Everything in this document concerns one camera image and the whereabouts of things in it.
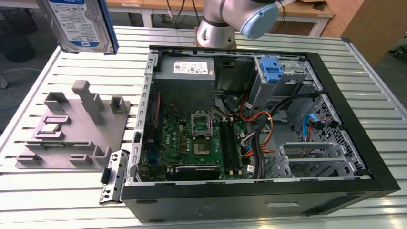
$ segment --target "metal bracket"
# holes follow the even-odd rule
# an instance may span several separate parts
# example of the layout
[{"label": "metal bracket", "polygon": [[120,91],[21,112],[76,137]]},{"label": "metal bracket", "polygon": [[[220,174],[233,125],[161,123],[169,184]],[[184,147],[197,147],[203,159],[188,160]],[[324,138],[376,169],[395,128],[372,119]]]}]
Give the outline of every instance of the metal bracket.
[{"label": "metal bracket", "polygon": [[[196,120],[197,119],[204,119],[205,123],[207,123],[207,129],[205,130],[196,130],[195,126],[196,126]],[[191,131],[192,131],[192,137],[196,138],[197,136],[204,136],[205,138],[209,138],[212,136],[212,130],[209,128],[211,125],[211,119],[209,119],[209,115],[205,112],[196,112],[195,114],[191,114]]]},{"label": "metal bracket", "polygon": [[109,156],[108,167],[103,170],[100,182],[101,195],[99,204],[120,204],[121,186],[124,182],[124,172],[128,161],[129,152],[119,150]]}]

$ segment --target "blue latch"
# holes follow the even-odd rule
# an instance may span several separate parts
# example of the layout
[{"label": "blue latch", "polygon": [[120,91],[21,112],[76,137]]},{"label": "blue latch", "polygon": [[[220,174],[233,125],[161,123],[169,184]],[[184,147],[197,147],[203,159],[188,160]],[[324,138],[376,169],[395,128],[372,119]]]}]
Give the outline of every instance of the blue latch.
[{"label": "blue latch", "polygon": [[283,66],[277,62],[277,59],[273,57],[261,57],[260,60],[267,82],[279,82],[283,76]]}]

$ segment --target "hard drive label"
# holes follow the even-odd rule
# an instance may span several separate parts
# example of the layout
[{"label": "hard drive label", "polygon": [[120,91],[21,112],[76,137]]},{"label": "hard drive label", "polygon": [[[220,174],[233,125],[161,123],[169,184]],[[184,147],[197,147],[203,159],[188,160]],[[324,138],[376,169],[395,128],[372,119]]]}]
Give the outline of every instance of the hard drive label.
[{"label": "hard drive label", "polygon": [[99,39],[93,23],[85,15],[84,0],[49,0],[49,5],[68,40],[77,46],[96,47]]}]

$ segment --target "sticker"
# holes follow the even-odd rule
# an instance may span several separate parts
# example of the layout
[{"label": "sticker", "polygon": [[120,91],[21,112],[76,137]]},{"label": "sticker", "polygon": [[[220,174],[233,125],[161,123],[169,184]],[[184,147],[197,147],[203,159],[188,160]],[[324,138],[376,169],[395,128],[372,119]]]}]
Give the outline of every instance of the sticker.
[{"label": "sticker", "polygon": [[248,109],[252,109],[252,105],[251,105],[248,102],[244,102],[244,106],[245,106]]},{"label": "sticker", "polygon": [[68,40],[77,46],[96,47],[99,38],[85,17],[84,0],[48,0]]},{"label": "sticker", "polygon": [[247,171],[253,173],[255,172],[255,167],[251,165],[247,165]]},{"label": "sticker", "polygon": [[207,62],[185,62],[177,61],[173,63],[175,74],[208,74]]},{"label": "sticker", "polygon": [[331,18],[332,15],[319,14],[317,17],[319,17],[319,18]]},{"label": "sticker", "polygon": [[121,3],[123,6],[132,6],[132,7],[139,7],[139,4],[128,4],[128,3]]}]

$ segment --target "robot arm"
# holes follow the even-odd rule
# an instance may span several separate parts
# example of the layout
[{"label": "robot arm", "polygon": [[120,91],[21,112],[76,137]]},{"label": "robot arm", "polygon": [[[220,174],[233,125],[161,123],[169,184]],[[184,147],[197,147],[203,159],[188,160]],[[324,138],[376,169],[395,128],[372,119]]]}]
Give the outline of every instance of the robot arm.
[{"label": "robot arm", "polygon": [[235,31],[256,39],[269,30],[277,15],[275,0],[205,0],[197,44],[229,48],[235,44]]}]

